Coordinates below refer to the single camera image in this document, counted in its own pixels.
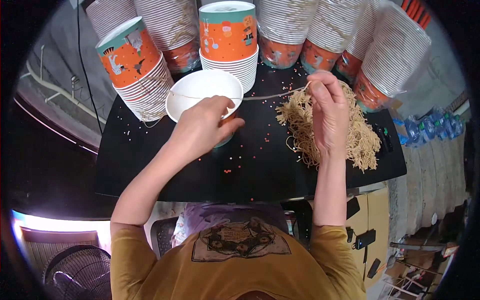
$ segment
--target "table surface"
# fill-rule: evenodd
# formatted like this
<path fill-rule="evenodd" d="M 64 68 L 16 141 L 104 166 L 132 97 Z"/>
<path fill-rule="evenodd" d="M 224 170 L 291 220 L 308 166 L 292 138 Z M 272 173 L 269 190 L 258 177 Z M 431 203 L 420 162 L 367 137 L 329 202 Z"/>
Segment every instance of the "table surface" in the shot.
<path fill-rule="evenodd" d="M 302 87 L 307 75 L 298 62 L 275 70 L 259 64 L 255 85 L 245 96 L 268 96 Z M 274 97 L 243 101 L 238 116 L 246 122 L 226 145 L 213 149 L 175 175 L 159 201 L 247 203 L 279 202 L 313 196 L 317 171 L 298 160 L 286 145 L 288 126 L 276 121 L 275 107 L 286 99 Z M 347 189 L 407 173 L 402 148 L 388 110 L 365 115 L 369 124 L 388 129 L 393 151 L 381 155 L 376 170 L 365 173 L 347 161 Z M 117 96 L 108 116 L 96 164 L 95 192 L 119 197 L 130 181 L 150 162 L 168 140 L 175 122 L 165 116 L 147 128 Z"/>

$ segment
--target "mustard yellow t-shirt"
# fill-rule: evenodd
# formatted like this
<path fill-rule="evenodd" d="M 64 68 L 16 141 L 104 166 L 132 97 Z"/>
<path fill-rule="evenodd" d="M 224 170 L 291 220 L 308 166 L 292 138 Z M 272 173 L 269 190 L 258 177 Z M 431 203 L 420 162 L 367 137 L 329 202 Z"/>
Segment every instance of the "mustard yellow t-shirt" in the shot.
<path fill-rule="evenodd" d="M 345 227 L 313 228 L 310 252 L 257 218 L 191 234 L 160 260 L 128 229 L 111 249 L 114 300 L 236 300 L 255 290 L 277 300 L 366 298 Z"/>

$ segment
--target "hand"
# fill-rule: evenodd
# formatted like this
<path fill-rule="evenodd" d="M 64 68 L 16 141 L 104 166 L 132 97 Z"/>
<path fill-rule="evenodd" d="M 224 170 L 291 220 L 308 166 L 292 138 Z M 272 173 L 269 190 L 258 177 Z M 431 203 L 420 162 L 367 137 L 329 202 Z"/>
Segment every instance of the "hand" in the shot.
<path fill-rule="evenodd" d="M 311 81 L 315 144 L 323 156 L 346 158 L 348 102 L 338 79 L 326 71 L 318 71 L 307 79 Z"/>
<path fill-rule="evenodd" d="M 228 113 L 227 107 L 235 107 L 231 99 L 213 96 L 184 111 L 167 142 L 168 148 L 185 164 L 212 150 L 245 124 L 243 119 L 235 118 L 220 127 L 222 116 Z"/>

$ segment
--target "electric fan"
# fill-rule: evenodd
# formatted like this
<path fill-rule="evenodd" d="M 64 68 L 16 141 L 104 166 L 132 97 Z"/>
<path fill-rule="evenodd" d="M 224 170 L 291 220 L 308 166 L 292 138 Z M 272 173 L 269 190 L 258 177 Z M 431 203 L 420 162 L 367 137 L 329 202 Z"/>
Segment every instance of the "electric fan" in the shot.
<path fill-rule="evenodd" d="M 110 254 L 93 245 L 75 245 L 55 255 L 43 272 L 55 300 L 109 300 Z"/>

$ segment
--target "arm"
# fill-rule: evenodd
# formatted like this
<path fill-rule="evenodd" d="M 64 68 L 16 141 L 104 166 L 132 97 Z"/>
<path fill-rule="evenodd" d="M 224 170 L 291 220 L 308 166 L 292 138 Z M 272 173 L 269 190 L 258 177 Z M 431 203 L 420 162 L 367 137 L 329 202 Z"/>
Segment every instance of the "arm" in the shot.
<path fill-rule="evenodd" d="M 168 142 L 121 194 L 110 222 L 113 299 L 133 298 L 156 263 L 143 225 L 165 184 L 244 124 L 242 119 L 233 119 L 219 127 L 227 107 L 234 107 L 232 100 L 214 96 L 184 111 Z"/>
<path fill-rule="evenodd" d="M 347 244 L 346 145 L 349 105 L 330 72 L 312 81 L 313 134 L 322 161 L 313 201 L 310 253 L 343 299 L 365 298 L 365 287 Z"/>
<path fill-rule="evenodd" d="M 238 118 L 218 126 L 227 107 L 235 107 L 232 100 L 214 96 L 182 113 L 170 139 L 117 201 L 110 223 L 112 237 L 120 229 L 143 231 L 165 184 L 188 163 L 243 126 L 245 121 Z"/>

